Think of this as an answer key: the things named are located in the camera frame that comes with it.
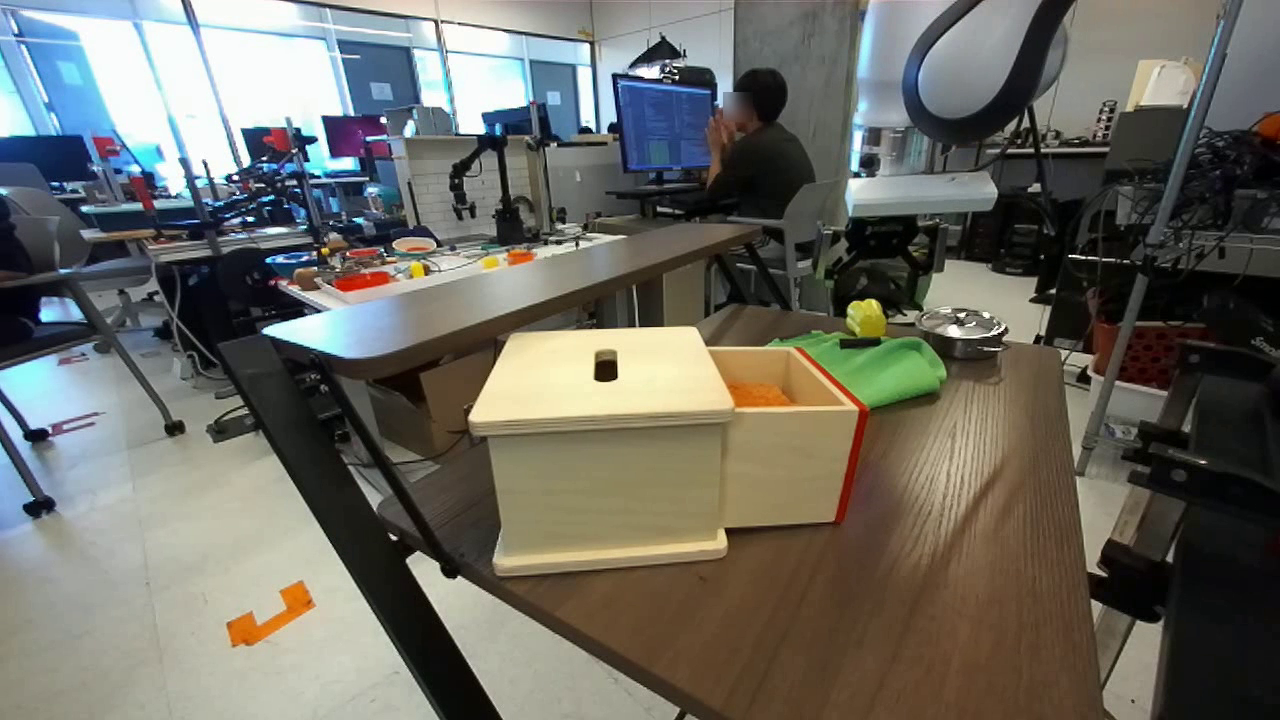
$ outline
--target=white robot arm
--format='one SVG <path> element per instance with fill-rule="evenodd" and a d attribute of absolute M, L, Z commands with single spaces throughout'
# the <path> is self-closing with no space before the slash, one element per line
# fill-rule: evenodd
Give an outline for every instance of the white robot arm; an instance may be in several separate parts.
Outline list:
<path fill-rule="evenodd" d="M 995 136 L 1057 84 L 1073 4 L 951 0 L 907 52 L 899 92 L 911 125 L 942 145 Z"/>

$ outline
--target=green object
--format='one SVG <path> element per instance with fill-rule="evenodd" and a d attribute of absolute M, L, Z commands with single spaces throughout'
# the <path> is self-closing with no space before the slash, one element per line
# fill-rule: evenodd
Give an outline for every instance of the green object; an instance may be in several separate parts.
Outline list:
<path fill-rule="evenodd" d="M 949 385 L 949 365 L 922 336 L 889 336 L 877 348 L 839 348 L 839 340 L 839 331 L 807 331 L 779 346 L 805 348 L 867 409 L 936 395 Z"/>

